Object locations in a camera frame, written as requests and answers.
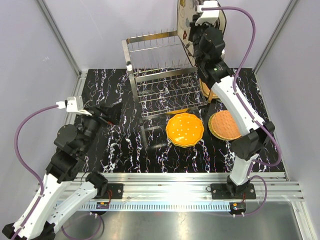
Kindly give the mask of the cream floral square plate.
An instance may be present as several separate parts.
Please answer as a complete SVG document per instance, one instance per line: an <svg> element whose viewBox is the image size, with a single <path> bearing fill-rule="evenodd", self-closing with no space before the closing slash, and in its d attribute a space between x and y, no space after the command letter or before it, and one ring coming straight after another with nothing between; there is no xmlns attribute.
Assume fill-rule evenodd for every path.
<svg viewBox="0 0 320 240"><path fill-rule="evenodd" d="M194 66L194 48L193 43L189 41L190 22L193 21L193 15L197 13L198 0L178 0L177 1L177 36L179 37L189 63Z"/></svg>

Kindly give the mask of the orange rounded-square wicker plate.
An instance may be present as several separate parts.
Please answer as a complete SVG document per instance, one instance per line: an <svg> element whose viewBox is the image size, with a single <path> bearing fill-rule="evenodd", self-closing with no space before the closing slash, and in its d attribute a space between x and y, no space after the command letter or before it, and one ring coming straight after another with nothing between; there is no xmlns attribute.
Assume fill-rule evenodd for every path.
<svg viewBox="0 0 320 240"><path fill-rule="evenodd" d="M202 90L203 95L209 100L211 101L212 99L218 99L219 97L213 92L211 91L207 85L202 82L202 80L199 78L199 85L200 88Z"/></svg>

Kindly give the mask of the orange ceramic plate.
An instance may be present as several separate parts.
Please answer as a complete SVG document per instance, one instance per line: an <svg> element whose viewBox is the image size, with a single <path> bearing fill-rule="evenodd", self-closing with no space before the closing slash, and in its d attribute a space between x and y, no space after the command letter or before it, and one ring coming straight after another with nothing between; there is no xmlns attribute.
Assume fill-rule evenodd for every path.
<svg viewBox="0 0 320 240"><path fill-rule="evenodd" d="M204 125L200 118L190 113L174 115L167 123L165 132L170 139L198 139L203 138Z"/></svg>

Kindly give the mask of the green ceramic plate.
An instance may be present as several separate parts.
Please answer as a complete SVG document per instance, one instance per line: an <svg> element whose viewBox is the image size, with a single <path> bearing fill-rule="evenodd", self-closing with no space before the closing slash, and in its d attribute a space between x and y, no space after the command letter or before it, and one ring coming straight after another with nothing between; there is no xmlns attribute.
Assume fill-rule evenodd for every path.
<svg viewBox="0 0 320 240"><path fill-rule="evenodd" d="M169 139L170 142L181 148L194 147L200 140L199 139L191 139L191 138L175 138Z"/></svg>

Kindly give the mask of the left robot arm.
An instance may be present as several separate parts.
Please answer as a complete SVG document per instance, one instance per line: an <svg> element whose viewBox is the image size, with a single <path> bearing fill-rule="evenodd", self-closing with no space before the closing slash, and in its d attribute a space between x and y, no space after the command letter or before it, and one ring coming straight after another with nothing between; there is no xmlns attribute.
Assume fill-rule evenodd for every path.
<svg viewBox="0 0 320 240"><path fill-rule="evenodd" d="M115 192L99 172L87 175L80 187L61 204L57 201L74 181L86 162L86 156L100 128L120 123L123 103L94 105L77 111L82 126L62 126L54 140L56 152L48 164L40 188L22 216L4 226L2 233L10 240L53 240L64 223L85 203Z"/></svg>

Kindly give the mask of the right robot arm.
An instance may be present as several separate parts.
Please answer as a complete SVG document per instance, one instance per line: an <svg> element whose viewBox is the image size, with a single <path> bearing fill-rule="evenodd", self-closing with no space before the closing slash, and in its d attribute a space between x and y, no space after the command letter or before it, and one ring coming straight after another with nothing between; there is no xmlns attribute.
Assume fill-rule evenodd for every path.
<svg viewBox="0 0 320 240"><path fill-rule="evenodd" d="M270 141L275 126L255 113L238 89L237 78L232 76L222 59L226 44L222 31L214 26L216 21L215 16L205 19L200 13L193 15L188 40L193 45L198 76L222 100L241 134L231 143L230 150L235 154L235 161L223 187L229 197L237 199L249 188L251 164Z"/></svg>

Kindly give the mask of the stainless steel dish rack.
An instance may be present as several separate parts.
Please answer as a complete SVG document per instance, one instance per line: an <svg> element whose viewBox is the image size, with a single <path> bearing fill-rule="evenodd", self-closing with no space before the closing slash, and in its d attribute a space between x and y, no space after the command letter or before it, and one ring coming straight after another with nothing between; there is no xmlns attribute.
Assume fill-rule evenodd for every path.
<svg viewBox="0 0 320 240"><path fill-rule="evenodd" d="M197 68L189 63L177 31L129 37L121 43L141 124L211 102L203 95Z"/></svg>

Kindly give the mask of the black rimmed square plate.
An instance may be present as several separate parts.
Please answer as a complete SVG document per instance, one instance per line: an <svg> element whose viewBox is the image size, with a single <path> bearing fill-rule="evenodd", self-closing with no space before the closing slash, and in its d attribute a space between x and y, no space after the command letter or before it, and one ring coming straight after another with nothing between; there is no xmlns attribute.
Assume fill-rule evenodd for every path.
<svg viewBox="0 0 320 240"><path fill-rule="evenodd" d="M219 29L222 32L222 35L225 34L226 27L227 27L227 18L223 10L219 10L218 19L215 22L214 27Z"/></svg>

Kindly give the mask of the aluminium mounting rail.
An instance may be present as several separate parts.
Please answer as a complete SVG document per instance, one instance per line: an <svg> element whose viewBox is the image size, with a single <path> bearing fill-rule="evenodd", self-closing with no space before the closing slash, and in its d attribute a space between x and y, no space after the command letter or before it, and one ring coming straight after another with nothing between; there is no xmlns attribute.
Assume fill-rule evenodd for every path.
<svg viewBox="0 0 320 240"><path fill-rule="evenodd" d="M257 199L267 194L268 201L303 201L296 181L287 179L283 172L260 172L260 179L253 179ZM228 173L104 173L110 184L123 184L124 201L209 201L211 184L224 183Z"/></svg>

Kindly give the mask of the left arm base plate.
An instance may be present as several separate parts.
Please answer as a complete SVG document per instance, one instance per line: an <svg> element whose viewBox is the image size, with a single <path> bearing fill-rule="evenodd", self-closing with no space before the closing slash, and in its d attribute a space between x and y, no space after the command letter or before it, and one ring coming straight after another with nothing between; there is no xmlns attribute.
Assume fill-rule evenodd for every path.
<svg viewBox="0 0 320 240"><path fill-rule="evenodd" d="M122 183L108 183L105 194L101 199L108 199L111 197L112 200L121 200L124 193L124 184Z"/></svg>

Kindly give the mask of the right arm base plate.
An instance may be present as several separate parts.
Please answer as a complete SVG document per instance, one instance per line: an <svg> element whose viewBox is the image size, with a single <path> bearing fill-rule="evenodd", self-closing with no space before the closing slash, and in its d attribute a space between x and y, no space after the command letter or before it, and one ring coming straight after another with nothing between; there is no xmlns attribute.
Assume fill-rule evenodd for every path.
<svg viewBox="0 0 320 240"><path fill-rule="evenodd" d="M257 198L252 183L233 186L231 183L212 183L209 187L213 200L255 200Z"/></svg>

